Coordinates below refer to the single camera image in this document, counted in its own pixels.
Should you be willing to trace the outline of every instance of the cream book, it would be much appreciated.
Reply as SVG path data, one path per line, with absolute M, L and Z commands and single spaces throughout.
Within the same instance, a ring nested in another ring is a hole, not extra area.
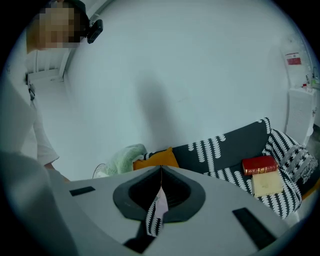
M 281 193 L 283 190 L 278 170 L 252 175 L 252 191 L 255 198 Z

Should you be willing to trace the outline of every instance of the book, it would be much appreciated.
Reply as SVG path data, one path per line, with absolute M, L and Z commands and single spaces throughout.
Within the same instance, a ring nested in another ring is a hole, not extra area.
M 255 198 L 281 193 L 284 190 L 278 170 L 254 174 L 251 181 Z
M 274 172 L 278 169 L 276 160 L 271 155 L 258 156 L 242 160 L 244 175 Z

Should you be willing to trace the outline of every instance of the orange cushion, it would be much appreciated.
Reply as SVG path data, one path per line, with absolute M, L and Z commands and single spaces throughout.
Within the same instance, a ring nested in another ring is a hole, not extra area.
M 308 196 L 310 196 L 318 188 L 320 188 L 320 179 L 318 179 L 316 184 L 309 191 L 307 191 L 305 194 L 302 195 L 302 200 L 305 200 Z
M 139 170 L 149 166 L 173 166 L 179 168 L 172 147 L 166 151 L 154 154 L 148 160 L 137 160 L 133 163 L 133 170 Z

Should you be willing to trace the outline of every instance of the red book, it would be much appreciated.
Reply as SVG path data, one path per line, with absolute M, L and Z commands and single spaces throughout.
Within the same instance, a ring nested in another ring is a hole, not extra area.
M 271 155 L 243 159 L 242 166 L 244 175 L 269 173 L 278 169 L 278 164 Z

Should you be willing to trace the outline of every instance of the headset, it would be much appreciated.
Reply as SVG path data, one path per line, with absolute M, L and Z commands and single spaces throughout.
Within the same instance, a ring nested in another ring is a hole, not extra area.
M 49 3 L 54 3 L 54 2 L 64 2 L 64 3 L 70 3 L 72 4 L 75 8 L 77 8 L 82 14 L 85 15 L 87 18 L 86 21 L 86 38 L 88 44 L 92 44 L 97 37 L 101 34 L 101 32 L 104 30 L 104 23 L 102 19 L 98 19 L 96 22 L 91 21 L 86 13 L 86 5 L 81 2 L 80 0 L 51 0 Z

